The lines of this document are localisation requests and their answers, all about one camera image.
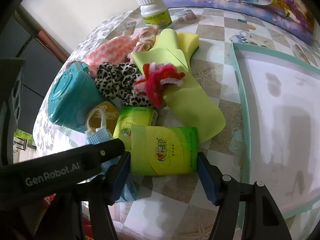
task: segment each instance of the yellow-green tissue pack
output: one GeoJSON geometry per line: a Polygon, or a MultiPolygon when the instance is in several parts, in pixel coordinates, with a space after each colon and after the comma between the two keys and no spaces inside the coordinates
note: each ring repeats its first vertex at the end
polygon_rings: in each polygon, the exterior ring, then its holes
{"type": "Polygon", "coordinates": [[[196,128],[133,125],[130,170],[135,175],[196,172],[196,128]]]}
{"type": "Polygon", "coordinates": [[[113,138],[123,141],[126,151],[131,151],[131,126],[155,125],[158,113],[152,107],[124,106],[116,124],[113,138]]]}

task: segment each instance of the leopard print scrunchie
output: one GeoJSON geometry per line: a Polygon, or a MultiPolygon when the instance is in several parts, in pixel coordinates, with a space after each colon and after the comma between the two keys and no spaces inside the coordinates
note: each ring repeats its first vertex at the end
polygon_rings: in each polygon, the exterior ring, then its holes
{"type": "Polygon", "coordinates": [[[138,67],[133,63],[102,63],[97,71],[96,87],[106,98],[119,97],[126,106],[152,106],[146,95],[132,92],[133,83],[142,76],[137,72],[138,67]]]}

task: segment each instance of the yellow sponge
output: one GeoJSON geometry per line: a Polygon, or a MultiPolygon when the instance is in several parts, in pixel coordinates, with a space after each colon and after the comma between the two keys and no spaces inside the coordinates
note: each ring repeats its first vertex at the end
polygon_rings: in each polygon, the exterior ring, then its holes
{"type": "MultiPolygon", "coordinates": [[[[181,49],[186,62],[188,64],[188,69],[190,69],[190,59],[195,50],[199,47],[199,35],[195,33],[184,33],[184,32],[176,32],[178,38],[178,48],[181,49]]],[[[154,45],[157,48],[157,42],[159,40],[159,35],[156,36],[156,43],[154,45]]]]}

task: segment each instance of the pink knitted fabric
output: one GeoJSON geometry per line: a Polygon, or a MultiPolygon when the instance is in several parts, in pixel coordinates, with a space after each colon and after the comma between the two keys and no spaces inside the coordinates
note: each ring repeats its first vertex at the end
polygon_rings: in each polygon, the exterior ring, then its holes
{"type": "Polygon", "coordinates": [[[97,70],[104,62],[114,65],[125,62],[127,60],[128,53],[130,53],[132,48],[136,46],[139,35],[140,33],[135,33],[130,36],[114,37],[107,43],[97,47],[86,57],[84,62],[95,70],[97,70]]]}
{"type": "Polygon", "coordinates": [[[153,47],[158,34],[158,27],[144,28],[141,32],[130,36],[114,37],[105,44],[97,47],[91,52],[84,62],[90,66],[90,70],[96,74],[97,69],[102,63],[108,62],[114,65],[131,59],[131,52],[145,51],[153,47]]]}

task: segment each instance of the checkered tablecloth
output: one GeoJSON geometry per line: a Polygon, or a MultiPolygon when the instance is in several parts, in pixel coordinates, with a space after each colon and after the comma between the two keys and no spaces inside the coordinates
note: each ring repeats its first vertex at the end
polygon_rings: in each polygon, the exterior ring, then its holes
{"type": "MultiPolygon", "coordinates": [[[[315,41],[310,47],[273,24],[241,13],[212,8],[172,8],[169,11],[173,21],[171,28],[199,35],[200,48],[190,62],[192,74],[226,119],[224,130],[200,144],[199,150],[222,173],[239,181],[243,123],[236,77],[229,58],[230,38],[240,35],[241,31],[247,32],[248,42],[293,55],[316,67],[320,67],[320,44],[315,41]]],[[[138,32],[144,27],[139,9],[106,21],[79,45],[68,61],[82,60],[99,44],[119,35],[138,32]]],[[[47,96],[33,133],[42,155],[52,153],[54,145],[59,143],[59,140],[54,140],[55,131],[62,131],[47,118],[47,96]]],[[[158,113],[156,125],[182,126],[169,108],[165,107],[158,113]]],[[[64,129],[63,133],[70,139],[70,130],[64,129]]],[[[138,200],[110,207],[119,239],[208,238],[218,209],[207,200],[197,174],[132,176],[132,180],[138,189],[138,200]]],[[[319,210],[320,203],[316,203],[311,210],[286,220],[293,239],[308,236],[320,219],[319,210]]],[[[241,239],[241,233],[237,227],[234,239],[241,239]]]]}

